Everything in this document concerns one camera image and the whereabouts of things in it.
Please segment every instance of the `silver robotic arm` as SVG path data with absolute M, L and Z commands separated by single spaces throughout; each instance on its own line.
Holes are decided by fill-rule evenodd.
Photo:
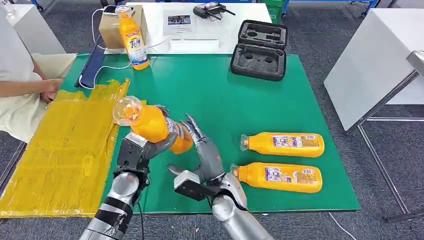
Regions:
M 158 143 L 129 133 L 119 149 L 112 187 L 80 240 L 122 240 L 133 216 L 134 205 L 147 187 L 149 160 L 168 149 L 176 140 L 171 133 Z
M 274 240 L 248 211 L 247 197 L 239 180 L 232 173 L 224 172 L 215 144 L 190 115 L 187 114 L 187 118 L 181 124 L 196 145 L 200 164 L 193 172 L 168 165 L 168 170 L 176 175 L 175 192 L 197 201 L 212 198 L 212 213 L 233 240 Z

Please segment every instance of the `green crate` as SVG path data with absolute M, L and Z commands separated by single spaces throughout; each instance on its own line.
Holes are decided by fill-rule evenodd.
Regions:
M 280 23 L 281 14 L 283 13 L 283 8 L 280 6 L 266 5 L 268 9 L 269 16 L 273 24 Z

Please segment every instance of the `smartphone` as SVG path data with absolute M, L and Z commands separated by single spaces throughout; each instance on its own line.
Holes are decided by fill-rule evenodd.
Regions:
M 115 13 L 115 9 L 117 9 L 117 7 L 118 6 L 115 6 L 115 5 L 108 5 L 107 7 L 104 8 L 103 14 L 117 16 L 117 14 Z M 134 14 L 134 7 L 131 7 L 131 11 L 132 11 L 132 14 Z

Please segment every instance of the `white shirt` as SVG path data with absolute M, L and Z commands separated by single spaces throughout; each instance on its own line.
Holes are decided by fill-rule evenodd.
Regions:
M 0 12 L 0 32 L 0 81 L 40 81 L 30 54 L 4 12 Z

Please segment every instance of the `drone controller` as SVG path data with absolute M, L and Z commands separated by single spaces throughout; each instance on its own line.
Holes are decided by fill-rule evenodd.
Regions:
M 214 17 L 218 20 L 221 20 L 222 19 L 221 13 L 224 13 L 224 12 L 227 12 L 234 16 L 236 15 L 234 12 L 227 10 L 226 6 L 216 1 L 200 4 L 193 8 L 193 13 L 201 17 L 202 19 L 205 19 L 207 17 Z

